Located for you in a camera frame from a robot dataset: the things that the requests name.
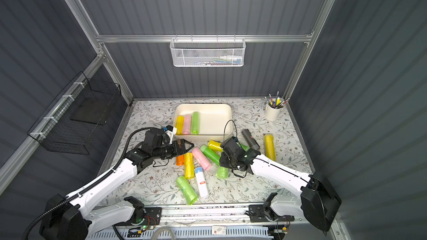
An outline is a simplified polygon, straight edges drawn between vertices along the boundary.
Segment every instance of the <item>black wire basket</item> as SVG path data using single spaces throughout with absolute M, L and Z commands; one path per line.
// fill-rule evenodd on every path
M 33 133 L 33 127 L 28 134 L 48 151 L 90 155 L 121 97 L 120 85 L 85 79 L 66 97 L 53 116 L 44 117 L 42 133 Z

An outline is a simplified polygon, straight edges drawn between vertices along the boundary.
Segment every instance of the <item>paper label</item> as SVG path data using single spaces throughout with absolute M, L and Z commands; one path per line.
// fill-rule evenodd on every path
M 226 227 L 212 225 L 212 234 L 227 234 Z

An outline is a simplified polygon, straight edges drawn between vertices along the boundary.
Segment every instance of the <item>white spray can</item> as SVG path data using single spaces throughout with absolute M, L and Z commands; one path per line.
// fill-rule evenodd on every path
M 194 169 L 195 179 L 197 181 L 197 187 L 199 188 L 200 198 L 205 198 L 209 195 L 207 190 L 205 175 L 203 174 L 203 168 L 197 167 Z

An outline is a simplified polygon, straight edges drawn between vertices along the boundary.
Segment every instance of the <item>white tray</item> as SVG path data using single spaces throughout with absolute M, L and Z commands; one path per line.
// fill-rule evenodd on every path
M 209 141 L 222 142 L 224 138 L 224 127 L 227 121 L 232 120 L 232 108 L 227 104 L 181 104 L 176 108 L 173 126 L 179 115 L 200 113 L 200 130 L 198 135 L 175 136 L 187 141 Z M 233 123 L 229 122 L 226 128 L 226 139 L 232 136 Z

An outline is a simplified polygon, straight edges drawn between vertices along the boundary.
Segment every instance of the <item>white cup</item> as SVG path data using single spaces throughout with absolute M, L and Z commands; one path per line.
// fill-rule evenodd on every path
M 266 104 L 266 118 L 269 120 L 275 120 L 277 119 L 277 117 L 279 116 L 280 112 L 282 111 L 283 108 L 280 109 L 275 109 L 270 107 L 270 105 L 267 103 Z

